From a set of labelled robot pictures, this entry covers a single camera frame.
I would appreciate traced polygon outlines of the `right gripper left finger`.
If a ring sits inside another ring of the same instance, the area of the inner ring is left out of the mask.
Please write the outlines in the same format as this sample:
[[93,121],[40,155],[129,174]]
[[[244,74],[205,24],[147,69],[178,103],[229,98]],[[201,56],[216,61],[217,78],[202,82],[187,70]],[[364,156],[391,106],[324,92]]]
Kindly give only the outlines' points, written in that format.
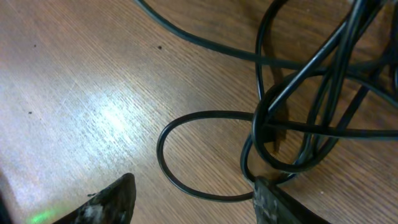
[[130,224],[135,201],[135,178],[126,173],[54,224]]

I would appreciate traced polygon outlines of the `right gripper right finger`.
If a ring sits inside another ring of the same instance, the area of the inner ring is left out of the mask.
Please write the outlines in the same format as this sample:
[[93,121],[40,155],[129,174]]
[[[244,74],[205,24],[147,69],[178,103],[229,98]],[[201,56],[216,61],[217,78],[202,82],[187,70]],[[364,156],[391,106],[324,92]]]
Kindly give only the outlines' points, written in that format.
[[329,224],[265,177],[254,183],[257,224]]

